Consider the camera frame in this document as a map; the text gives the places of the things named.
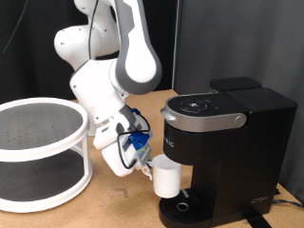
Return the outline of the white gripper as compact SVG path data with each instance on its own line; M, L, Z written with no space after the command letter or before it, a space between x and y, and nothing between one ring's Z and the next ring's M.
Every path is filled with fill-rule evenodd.
M103 149L104 160L118 177L125 177L136 169L152 181L150 138L149 134L119 135L114 143Z

